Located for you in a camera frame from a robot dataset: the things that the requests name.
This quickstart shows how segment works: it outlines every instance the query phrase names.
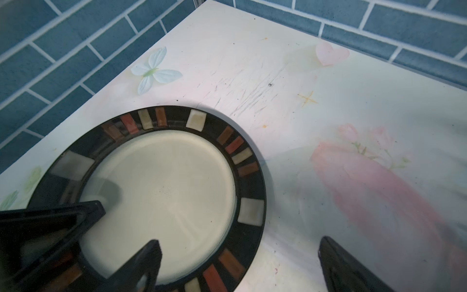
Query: pink heart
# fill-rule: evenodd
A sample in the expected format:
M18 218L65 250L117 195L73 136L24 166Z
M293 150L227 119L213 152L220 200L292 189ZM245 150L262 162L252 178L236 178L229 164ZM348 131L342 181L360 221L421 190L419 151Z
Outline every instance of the pink heart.
M323 66L337 64L350 55L349 50L339 47L333 49L330 43L319 43L316 46L316 56Z

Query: ceramic plate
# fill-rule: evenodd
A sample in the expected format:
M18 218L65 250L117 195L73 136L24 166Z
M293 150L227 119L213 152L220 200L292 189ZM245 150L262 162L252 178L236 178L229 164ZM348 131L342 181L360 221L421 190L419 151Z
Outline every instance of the ceramic plate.
M99 200L106 215L74 254L92 291L150 239L161 291L233 291L257 251L266 192L258 160L225 121L188 107L115 117L74 142L28 207Z

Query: blue tiled wall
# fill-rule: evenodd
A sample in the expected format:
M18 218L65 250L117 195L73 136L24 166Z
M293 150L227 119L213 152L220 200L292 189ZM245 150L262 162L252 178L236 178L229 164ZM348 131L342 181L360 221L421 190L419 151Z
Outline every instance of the blue tiled wall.
M467 90L467 0L216 0Z
M0 173L194 9L193 0L6 1Z

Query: table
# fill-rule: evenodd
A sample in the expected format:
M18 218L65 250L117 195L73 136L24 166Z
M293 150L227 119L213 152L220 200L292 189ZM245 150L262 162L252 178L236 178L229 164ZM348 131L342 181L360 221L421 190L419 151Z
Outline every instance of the table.
M234 125L262 161L267 220L237 291L326 291L323 235L398 291L456 291L467 281L467 92L337 45L323 66L324 43L208 0L134 62L166 47L159 68L181 78L138 95L129 66L0 175L1 199L17 191L11 208L24 208L54 160L114 116L195 107Z

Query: star print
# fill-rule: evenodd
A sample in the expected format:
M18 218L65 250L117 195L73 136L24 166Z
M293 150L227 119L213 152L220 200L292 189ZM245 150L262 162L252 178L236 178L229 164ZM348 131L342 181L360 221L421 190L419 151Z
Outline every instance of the star print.
M302 107L305 106L305 104L309 101L309 102L314 102L314 103L318 103L316 100L314 99L311 99L310 97L313 95L313 91L310 93L310 95L308 96L303 96L301 94L298 94L299 97L305 99L305 102L303 103Z

